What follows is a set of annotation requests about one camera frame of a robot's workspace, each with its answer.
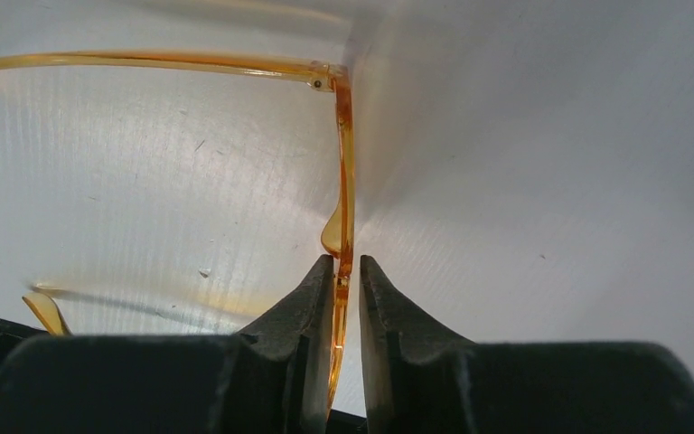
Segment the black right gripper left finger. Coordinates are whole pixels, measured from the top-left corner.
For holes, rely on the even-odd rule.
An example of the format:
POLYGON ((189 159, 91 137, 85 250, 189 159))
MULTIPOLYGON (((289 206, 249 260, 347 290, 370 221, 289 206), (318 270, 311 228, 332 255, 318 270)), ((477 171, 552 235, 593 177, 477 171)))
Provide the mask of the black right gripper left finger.
POLYGON ((0 367, 0 433, 323 433, 333 259, 230 335, 39 335, 0 367))

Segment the orange translucent sunglasses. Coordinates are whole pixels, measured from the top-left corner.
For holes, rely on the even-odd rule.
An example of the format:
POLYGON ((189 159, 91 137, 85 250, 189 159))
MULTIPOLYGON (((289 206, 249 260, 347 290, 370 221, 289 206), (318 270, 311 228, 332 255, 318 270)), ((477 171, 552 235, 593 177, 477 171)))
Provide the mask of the orange translucent sunglasses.
POLYGON ((355 168, 352 90, 347 67, 325 61, 255 57, 230 53, 181 51, 76 51, 44 52, 0 57, 0 70, 52 66, 122 66, 205 71, 303 82, 310 88, 335 95, 339 131, 340 195, 332 216, 324 225, 321 243, 338 260, 333 272, 332 326, 328 346, 327 408, 333 406, 346 333, 347 304, 354 258, 355 168))

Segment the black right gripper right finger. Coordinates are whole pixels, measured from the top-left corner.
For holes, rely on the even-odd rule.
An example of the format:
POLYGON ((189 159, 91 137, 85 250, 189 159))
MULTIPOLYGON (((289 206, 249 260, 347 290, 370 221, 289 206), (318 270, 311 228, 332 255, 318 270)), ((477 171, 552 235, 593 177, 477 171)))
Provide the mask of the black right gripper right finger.
POLYGON ((473 342, 360 260, 371 433, 694 433, 694 380, 647 342, 473 342))

